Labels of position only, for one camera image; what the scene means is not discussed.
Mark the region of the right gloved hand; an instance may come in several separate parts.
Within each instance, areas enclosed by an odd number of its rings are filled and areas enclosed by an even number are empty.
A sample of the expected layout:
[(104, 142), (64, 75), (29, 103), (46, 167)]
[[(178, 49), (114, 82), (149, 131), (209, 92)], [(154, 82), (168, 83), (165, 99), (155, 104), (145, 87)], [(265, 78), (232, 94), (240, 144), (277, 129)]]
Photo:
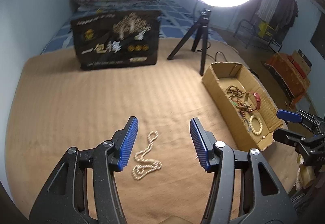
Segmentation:
[(300, 191), (301, 189), (307, 189), (312, 185), (317, 184), (318, 180), (315, 173), (315, 166), (305, 166), (305, 159), (301, 154), (298, 155), (297, 164), (299, 165), (297, 175), (296, 175), (296, 191)]

